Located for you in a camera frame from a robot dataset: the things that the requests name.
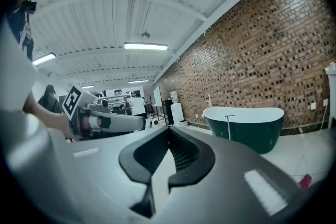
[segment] pink object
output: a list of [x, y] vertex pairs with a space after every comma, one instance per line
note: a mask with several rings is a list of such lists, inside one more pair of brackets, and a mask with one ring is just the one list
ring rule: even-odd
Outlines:
[[306, 190], [309, 187], [309, 184], [311, 183], [311, 176], [306, 174], [303, 179], [299, 182], [299, 185], [301, 186], [302, 190]]

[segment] white t-shirt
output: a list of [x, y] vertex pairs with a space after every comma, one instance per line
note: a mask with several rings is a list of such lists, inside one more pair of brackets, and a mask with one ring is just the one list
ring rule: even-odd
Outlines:
[[145, 110], [145, 101], [141, 97], [132, 98], [132, 115], [139, 115], [146, 112]]

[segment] white ceiling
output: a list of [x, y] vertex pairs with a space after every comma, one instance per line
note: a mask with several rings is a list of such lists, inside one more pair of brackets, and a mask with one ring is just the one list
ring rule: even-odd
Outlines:
[[[152, 84], [217, 19], [239, 0], [34, 0], [30, 17], [38, 65], [68, 83], [92, 90], [148, 79]], [[141, 38], [149, 32], [149, 39]], [[167, 51], [125, 50], [124, 42], [168, 45]]]

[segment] freestanding bathtub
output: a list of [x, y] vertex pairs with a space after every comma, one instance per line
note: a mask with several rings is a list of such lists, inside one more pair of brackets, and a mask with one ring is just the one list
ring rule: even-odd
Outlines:
[[215, 136], [229, 139], [254, 149], [259, 154], [270, 152], [280, 136], [283, 110], [278, 108], [244, 109], [215, 107], [203, 111], [204, 118]]

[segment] fluorescent light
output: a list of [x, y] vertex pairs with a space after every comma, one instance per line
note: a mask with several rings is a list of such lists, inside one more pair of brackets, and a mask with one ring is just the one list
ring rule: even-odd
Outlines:
[[151, 43], [129, 43], [126, 42], [124, 44], [125, 49], [133, 49], [133, 50], [167, 50], [167, 45], [161, 45], [161, 44], [151, 44]]
[[139, 83], [139, 82], [147, 82], [148, 80], [138, 80], [138, 81], [129, 81], [128, 83]]
[[45, 61], [48, 61], [48, 60], [53, 59], [53, 58], [55, 58], [55, 57], [56, 57], [56, 55], [55, 55], [54, 53], [47, 54], [47, 55], [45, 55], [45, 56], [43, 56], [43, 57], [41, 57], [41, 58], [35, 60], [35, 61], [33, 62], [33, 65], [34, 65], [34, 66], [39, 65], [40, 63], [45, 62]]

